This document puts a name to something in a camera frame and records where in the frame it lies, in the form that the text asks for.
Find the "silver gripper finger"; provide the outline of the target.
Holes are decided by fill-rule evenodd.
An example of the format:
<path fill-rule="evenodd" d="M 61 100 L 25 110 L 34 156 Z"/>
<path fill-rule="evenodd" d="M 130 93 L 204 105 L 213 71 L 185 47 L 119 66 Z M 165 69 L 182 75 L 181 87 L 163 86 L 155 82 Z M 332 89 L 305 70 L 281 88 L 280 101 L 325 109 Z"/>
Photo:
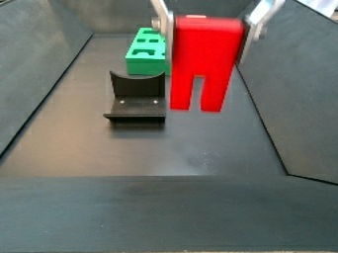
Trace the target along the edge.
<path fill-rule="evenodd" d="M 166 38 L 166 60 L 171 64 L 173 58 L 173 35 L 174 35 L 174 13 L 169 9 L 165 0 L 151 0 L 157 16 L 153 18 L 153 27 Z"/>
<path fill-rule="evenodd" d="M 285 0 L 261 0 L 253 12 L 244 18 L 245 34 L 238 53 L 238 63 L 245 62 L 250 46 L 257 42 L 266 33 L 266 24 L 280 11 Z"/>

